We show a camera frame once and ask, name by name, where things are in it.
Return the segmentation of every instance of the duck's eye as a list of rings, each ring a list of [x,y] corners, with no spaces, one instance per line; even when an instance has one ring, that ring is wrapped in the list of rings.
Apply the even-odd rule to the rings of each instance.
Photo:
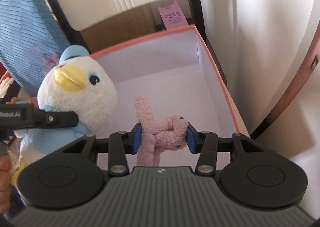
[[[97,75],[91,74],[91,75],[89,76],[89,81],[90,81],[90,83],[91,83],[92,85],[96,85],[98,82],[100,82],[100,79],[99,79],[99,77],[98,77]]]

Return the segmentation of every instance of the duck's yellow beak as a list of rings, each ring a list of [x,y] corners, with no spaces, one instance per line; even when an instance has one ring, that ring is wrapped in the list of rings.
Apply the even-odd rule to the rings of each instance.
[[[87,76],[78,67],[66,64],[58,68],[54,73],[54,79],[66,92],[77,92],[87,85]]]

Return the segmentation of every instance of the pink label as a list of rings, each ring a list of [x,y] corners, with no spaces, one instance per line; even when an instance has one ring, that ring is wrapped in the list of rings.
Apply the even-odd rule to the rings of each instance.
[[[173,1],[173,4],[166,7],[158,7],[158,11],[167,30],[188,25],[186,17],[176,0]]]

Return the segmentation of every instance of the human hand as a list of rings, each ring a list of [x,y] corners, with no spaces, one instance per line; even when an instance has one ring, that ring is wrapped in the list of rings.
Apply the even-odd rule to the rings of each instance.
[[[5,213],[10,207],[10,182],[12,163],[8,155],[0,157],[0,214]]]

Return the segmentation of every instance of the pink plush toy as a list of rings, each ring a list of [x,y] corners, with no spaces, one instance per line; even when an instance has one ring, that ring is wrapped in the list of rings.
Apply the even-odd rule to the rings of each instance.
[[[155,120],[147,99],[137,96],[135,108],[142,125],[141,145],[137,166],[159,166],[160,154],[186,146],[188,121],[178,115]]]

